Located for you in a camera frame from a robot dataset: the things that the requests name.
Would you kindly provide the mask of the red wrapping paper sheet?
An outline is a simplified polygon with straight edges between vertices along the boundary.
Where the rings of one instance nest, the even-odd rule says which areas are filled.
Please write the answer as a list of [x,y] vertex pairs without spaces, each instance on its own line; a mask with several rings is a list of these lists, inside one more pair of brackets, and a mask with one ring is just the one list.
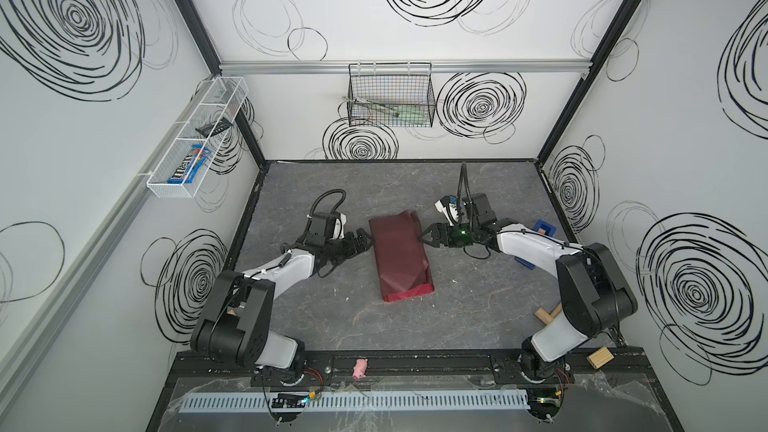
[[431,267],[420,240],[414,211],[369,220],[382,299],[387,303],[435,291]]

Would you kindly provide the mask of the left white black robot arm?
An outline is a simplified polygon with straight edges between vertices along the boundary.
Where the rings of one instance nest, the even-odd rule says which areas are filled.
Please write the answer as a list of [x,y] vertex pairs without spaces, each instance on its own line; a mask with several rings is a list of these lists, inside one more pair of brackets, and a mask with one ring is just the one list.
[[271,330],[274,302],[298,283],[325,278],[372,247],[373,238],[364,229],[346,229],[346,216],[339,211],[346,196],[340,188],[318,196],[300,236],[283,245],[275,259],[244,272],[222,271],[194,326],[190,348],[217,362],[271,369],[285,382],[300,381],[305,345]]

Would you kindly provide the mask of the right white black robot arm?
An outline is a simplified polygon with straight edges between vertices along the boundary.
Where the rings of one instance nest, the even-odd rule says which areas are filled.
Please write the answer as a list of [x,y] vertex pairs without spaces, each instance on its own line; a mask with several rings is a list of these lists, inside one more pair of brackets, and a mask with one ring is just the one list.
[[446,218],[421,233],[424,244],[440,248],[480,245],[489,253],[521,259],[557,279],[561,312],[525,339],[518,363],[521,375],[542,383],[572,350],[638,310],[638,303],[610,249],[558,240],[511,219],[500,219],[487,196],[470,189],[466,164],[459,172],[457,192],[437,202]]

